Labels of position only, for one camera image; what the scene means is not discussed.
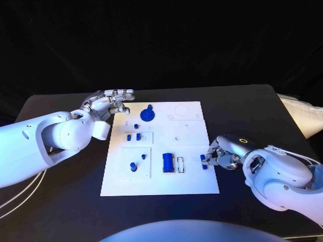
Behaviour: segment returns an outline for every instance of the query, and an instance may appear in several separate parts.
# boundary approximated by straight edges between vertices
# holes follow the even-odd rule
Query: blue object
[[[200,158],[200,160],[205,160],[205,156],[203,155],[200,155],[199,158]],[[202,165],[202,169],[206,170],[206,165]]]
[[[135,163],[131,163],[131,164],[130,164],[130,167],[131,167],[131,171],[135,172],[135,171],[137,171]]]
[[[163,172],[174,172],[173,168],[173,154],[163,154]]]
[[[148,121],[153,120],[154,116],[156,116],[156,114],[154,114],[154,111],[153,111],[153,106],[148,104],[147,109],[144,109],[141,111],[141,120],[148,122]]]

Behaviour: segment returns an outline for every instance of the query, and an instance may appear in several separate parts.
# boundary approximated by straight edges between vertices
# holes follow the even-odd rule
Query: small white board
[[[153,106],[156,116],[150,122],[144,122],[140,113],[148,104]],[[209,146],[199,102],[125,105],[131,110],[130,115],[122,113],[114,115],[101,196],[218,194],[213,166],[207,166],[203,170],[199,158],[206,154]],[[137,133],[145,139],[137,141]],[[145,156],[150,162],[141,159],[144,149],[150,151],[150,155]],[[164,153],[173,154],[174,172],[163,173]],[[177,157],[181,157],[183,173],[179,172]],[[131,162],[137,162],[135,172],[131,172]]]

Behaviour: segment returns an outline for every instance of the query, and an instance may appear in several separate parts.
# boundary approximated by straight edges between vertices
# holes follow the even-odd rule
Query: table
[[[75,110],[86,95],[31,96],[17,121]],[[209,141],[219,134],[239,134],[258,145],[271,144],[316,158],[271,86],[135,91],[134,102],[163,101],[200,101]],[[223,221],[281,237],[323,234],[301,214],[290,210],[277,212],[261,204],[244,183],[241,169],[216,167],[220,194],[101,197],[108,145],[109,138],[92,138],[88,147],[47,170],[33,196],[0,220],[0,241],[98,241],[130,227],[170,219]],[[29,182],[30,179],[0,189],[0,204]],[[0,215],[26,196],[7,205]]]

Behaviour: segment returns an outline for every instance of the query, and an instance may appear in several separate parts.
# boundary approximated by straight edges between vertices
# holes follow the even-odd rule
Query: black backdrop
[[[323,1],[0,1],[0,126],[33,94],[258,83],[323,105]]]

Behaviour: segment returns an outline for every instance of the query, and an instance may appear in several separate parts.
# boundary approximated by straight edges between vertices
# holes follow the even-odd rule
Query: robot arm
[[[98,91],[78,110],[0,127],[0,188],[75,155],[91,137],[106,139],[111,126],[105,120],[117,112],[130,113],[121,102],[134,99],[132,92],[131,89]]]
[[[216,137],[200,162],[229,170],[241,164],[245,184],[261,203],[277,211],[297,211],[323,225],[321,164],[306,166],[290,152],[274,146],[257,149],[248,139],[233,135]]]

